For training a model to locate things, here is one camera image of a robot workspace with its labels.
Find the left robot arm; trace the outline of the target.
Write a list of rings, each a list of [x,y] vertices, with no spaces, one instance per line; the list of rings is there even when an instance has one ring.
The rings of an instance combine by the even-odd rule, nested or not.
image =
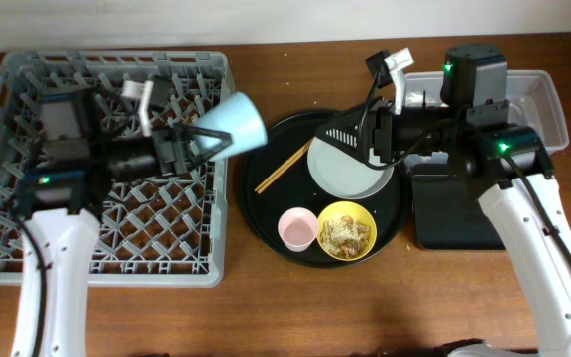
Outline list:
[[[120,138],[102,129],[91,88],[40,100],[48,162],[26,171],[12,216],[23,243],[14,356],[82,356],[91,258],[103,203],[116,183],[188,173],[232,145],[229,133],[188,125]]]

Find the light blue cup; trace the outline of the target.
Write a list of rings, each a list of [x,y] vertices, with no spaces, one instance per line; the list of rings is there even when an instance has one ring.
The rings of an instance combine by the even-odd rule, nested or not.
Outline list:
[[[267,130],[258,109],[242,92],[220,102],[198,119],[196,126],[225,132],[232,137],[232,144],[214,155],[211,158],[213,162],[257,149],[268,142]]]

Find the yellow bowl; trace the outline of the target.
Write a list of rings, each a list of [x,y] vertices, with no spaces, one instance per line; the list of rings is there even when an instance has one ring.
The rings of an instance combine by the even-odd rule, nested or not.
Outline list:
[[[321,247],[320,242],[319,242],[320,233],[323,230],[323,223],[326,220],[337,219],[337,218],[340,218],[344,215],[349,215],[349,216],[355,218],[356,220],[360,221],[361,223],[371,227],[371,238],[370,238],[369,245],[367,246],[365,252],[361,256],[359,256],[355,259],[335,258],[335,257],[331,256],[329,253],[327,253]],[[376,227],[376,223],[375,223],[373,216],[371,215],[371,213],[366,208],[364,208],[363,206],[361,206],[355,202],[338,201],[338,202],[334,202],[334,203],[328,205],[321,212],[321,214],[318,216],[318,223],[319,223],[319,233],[317,235],[317,241],[318,241],[321,249],[325,253],[327,253],[330,257],[337,259],[339,261],[352,262],[352,261],[356,261],[358,259],[364,258],[368,253],[370,253],[373,250],[374,244],[376,243],[376,240],[377,240],[377,227]]]

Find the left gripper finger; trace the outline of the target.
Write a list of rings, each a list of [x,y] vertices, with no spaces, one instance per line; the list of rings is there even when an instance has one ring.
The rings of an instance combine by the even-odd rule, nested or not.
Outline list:
[[[189,139],[190,162],[192,164],[203,164],[214,160],[232,145],[232,137],[229,134],[223,136],[193,135]]]
[[[227,132],[222,132],[218,130],[202,128],[198,126],[183,125],[183,130],[191,136],[205,136],[209,138],[215,138],[219,140],[231,140],[232,136]]]

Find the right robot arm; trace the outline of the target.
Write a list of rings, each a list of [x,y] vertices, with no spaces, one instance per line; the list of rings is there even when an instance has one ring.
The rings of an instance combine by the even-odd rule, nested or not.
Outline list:
[[[554,167],[539,135],[509,122],[507,61],[490,44],[446,51],[441,105],[409,107],[404,70],[409,50],[381,51],[366,64],[374,89],[335,114],[316,137],[362,164],[372,156],[389,169],[408,156],[443,152],[496,229],[531,308],[542,356],[571,356],[571,228]]]

